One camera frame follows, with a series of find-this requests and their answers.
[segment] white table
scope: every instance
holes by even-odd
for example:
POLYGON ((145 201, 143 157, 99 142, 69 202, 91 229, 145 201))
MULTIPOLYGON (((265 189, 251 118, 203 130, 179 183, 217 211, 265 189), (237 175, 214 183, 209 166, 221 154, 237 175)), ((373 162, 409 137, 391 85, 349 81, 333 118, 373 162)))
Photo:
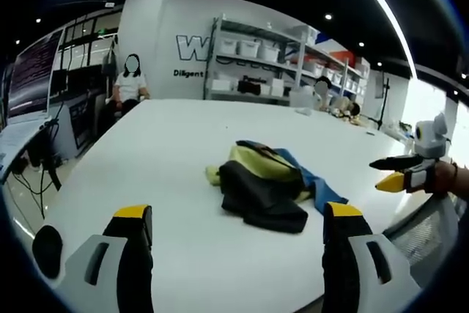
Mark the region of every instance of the white table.
POLYGON ((221 209, 223 196, 204 169, 224 163, 240 139, 287 148, 382 232, 403 194, 376 191, 387 173, 368 165, 402 154, 404 146, 375 133, 325 113, 307 117, 279 106, 144 101, 83 157, 45 222, 63 237, 63 268, 119 208, 152 205, 156 312, 290 313, 324 293, 323 217, 308 200, 299 235, 244 224, 221 209))

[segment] white t-shirt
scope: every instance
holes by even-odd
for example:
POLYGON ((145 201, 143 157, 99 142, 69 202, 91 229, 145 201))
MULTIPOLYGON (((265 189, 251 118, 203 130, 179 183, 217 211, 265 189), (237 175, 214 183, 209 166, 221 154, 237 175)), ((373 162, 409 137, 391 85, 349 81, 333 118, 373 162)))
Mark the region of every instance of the white t-shirt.
POLYGON ((147 82, 143 73, 136 77, 133 77, 133 73, 129 73, 127 77, 120 73, 115 85, 119 87, 120 101, 125 102, 129 99, 138 100, 139 89, 147 87, 147 82))

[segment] mesh chair back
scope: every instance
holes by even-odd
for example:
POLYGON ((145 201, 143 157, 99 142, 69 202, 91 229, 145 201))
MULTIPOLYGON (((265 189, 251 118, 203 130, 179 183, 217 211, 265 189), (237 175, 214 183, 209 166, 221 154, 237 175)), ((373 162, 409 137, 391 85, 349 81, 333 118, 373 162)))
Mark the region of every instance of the mesh chair back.
POLYGON ((433 195, 417 211, 384 235, 407 257, 410 274, 425 287, 453 247, 459 216, 453 199, 433 195))

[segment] monitor screen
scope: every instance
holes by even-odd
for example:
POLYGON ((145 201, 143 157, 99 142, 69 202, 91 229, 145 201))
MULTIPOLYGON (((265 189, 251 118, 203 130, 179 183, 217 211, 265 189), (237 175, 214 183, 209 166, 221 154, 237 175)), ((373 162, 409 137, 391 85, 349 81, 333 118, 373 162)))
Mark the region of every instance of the monitor screen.
POLYGON ((8 97, 8 117, 47 111, 53 60, 62 29, 30 45, 16 57, 8 97))

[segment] computer monitor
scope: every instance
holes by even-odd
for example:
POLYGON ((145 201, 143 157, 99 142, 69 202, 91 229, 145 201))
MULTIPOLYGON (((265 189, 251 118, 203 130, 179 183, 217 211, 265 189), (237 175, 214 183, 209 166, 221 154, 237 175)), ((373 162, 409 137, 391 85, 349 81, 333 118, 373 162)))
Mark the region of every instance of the computer monitor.
POLYGON ((52 72, 51 96, 59 94, 67 89, 67 71, 56 70, 52 72))
POLYGON ((47 112, 53 61, 63 30, 55 31, 22 51, 15 60, 8 96, 8 118, 47 112))

